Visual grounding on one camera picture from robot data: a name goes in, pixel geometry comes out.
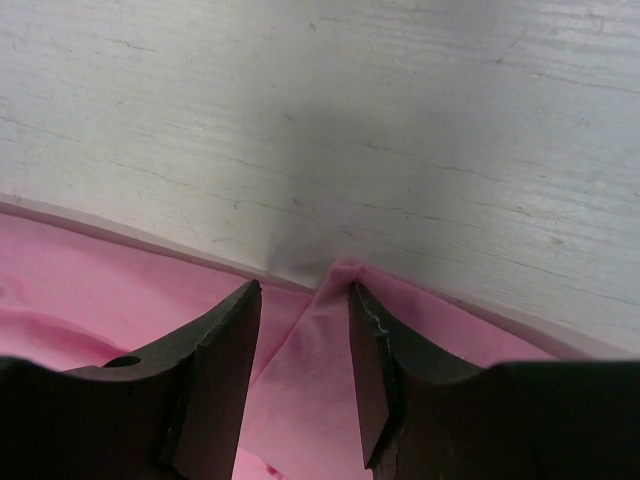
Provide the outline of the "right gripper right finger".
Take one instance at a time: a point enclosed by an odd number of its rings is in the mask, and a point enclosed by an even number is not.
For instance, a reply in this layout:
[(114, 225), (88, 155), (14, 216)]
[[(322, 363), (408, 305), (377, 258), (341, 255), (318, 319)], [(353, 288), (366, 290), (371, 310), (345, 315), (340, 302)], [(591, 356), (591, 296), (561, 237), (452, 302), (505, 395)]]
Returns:
[(377, 479), (635, 479), (635, 361), (484, 368), (349, 288), (363, 463)]

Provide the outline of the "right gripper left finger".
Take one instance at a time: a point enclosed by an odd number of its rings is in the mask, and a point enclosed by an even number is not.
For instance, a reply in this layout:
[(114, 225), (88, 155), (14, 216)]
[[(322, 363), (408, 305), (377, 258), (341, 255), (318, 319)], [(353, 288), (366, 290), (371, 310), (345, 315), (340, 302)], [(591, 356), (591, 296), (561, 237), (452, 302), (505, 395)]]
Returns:
[(5, 479), (228, 479), (257, 345), (261, 287), (101, 366), (1, 360)]

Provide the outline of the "pink t shirt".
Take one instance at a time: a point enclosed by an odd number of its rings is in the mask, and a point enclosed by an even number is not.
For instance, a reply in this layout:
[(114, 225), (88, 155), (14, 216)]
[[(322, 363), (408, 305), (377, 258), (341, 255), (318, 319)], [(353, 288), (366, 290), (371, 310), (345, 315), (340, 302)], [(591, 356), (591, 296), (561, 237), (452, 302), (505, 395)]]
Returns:
[[(548, 353), (379, 270), (339, 262), (319, 288), (262, 289), (237, 479), (366, 479), (347, 290), (479, 366)], [(58, 370), (101, 365), (200, 316), (238, 275), (15, 216), (1, 219), (1, 350)]]

